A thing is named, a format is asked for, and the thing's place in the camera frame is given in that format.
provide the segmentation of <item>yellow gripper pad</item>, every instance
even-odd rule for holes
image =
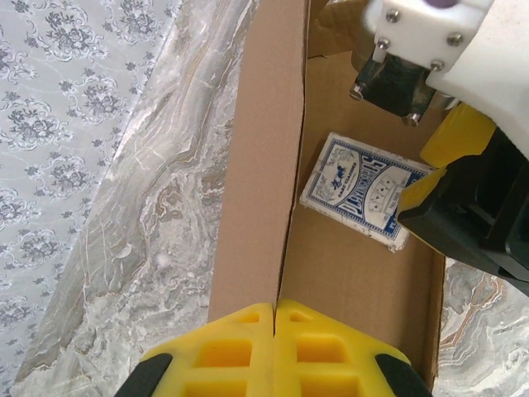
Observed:
[[[116,397],[426,397],[397,349],[290,300],[149,351]]]

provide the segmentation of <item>cardboard flap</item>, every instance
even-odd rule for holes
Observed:
[[[305,0],[262,0],[246,37],[209,321],[277,299],[303,121],[306,15]]]
[[[312,0],[311,15],[314,17],[308,28],[309,58],[352,50],[367,1],[326,3],[326,0]]]

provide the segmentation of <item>marble surface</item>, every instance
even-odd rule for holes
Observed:
[[[13,396],[113,395],[205,322],[246,28],[258,0],[183,1]],[[435,396],[529,395],[528,300],[450,264]]]

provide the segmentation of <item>metal screw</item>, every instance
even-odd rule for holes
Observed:
[[[392,8],[386,13],[386,21],[389,23],[397,23],[400,21],[400,11]]]
[[[450,47],[457,47],[463,43],[463,35],[457,32],[450,33],[448,37],[446,37],[446,42]]]
[[[386,39],[385,37],[380,37],[377,41],[377,47],[381,50],[387,50],[390,45],[391,41],[389,41],[389,39]]]
[[[410,113],[406,117],[403,117],[403,123],[409,127],[417,127],[422,119],[422,115],[419,113]]]
[[[445,68],[445,63],[442,60],[433,60],[430,64],[430,69],[434,72],[440,72]]]
[[[364,99],[364,95],[362,94],[362,86],[358,84],[353,85],[349,90],[349,95],[355,101],[361,101]]]

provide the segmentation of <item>cardboard box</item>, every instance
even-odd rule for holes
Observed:
[[[245,43],[209,319],[294,299],[397,347],[431,387],[444,258],[414,237],[393,254],[298,204],[329,132],[420,161],[443,118],[430,111],[409,128],[349,98],[350,53],[335,52],[350,50],[341,26],[358,24],[363,5],[261,1]]]

